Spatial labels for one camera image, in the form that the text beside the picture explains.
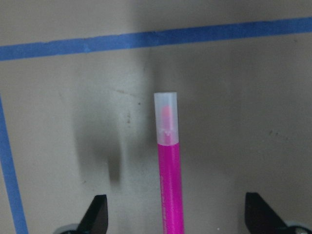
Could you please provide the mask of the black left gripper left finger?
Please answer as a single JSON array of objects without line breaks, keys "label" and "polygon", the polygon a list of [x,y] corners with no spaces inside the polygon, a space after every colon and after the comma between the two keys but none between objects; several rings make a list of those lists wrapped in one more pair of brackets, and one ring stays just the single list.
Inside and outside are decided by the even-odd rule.
[{"label": "black left gripper left finger", "polygon": [[108,205],[106,195],[96,195],[77,227],[79,234],[106,234]]}]

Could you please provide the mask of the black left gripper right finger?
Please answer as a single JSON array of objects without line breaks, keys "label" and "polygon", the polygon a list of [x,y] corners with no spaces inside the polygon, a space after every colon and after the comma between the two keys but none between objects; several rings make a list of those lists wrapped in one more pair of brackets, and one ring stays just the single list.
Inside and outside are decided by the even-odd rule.
[{"label": "black left gripper right finger", "polygon": [[245,224],[251,234],[293,233],[258,193],[245,195]]}]

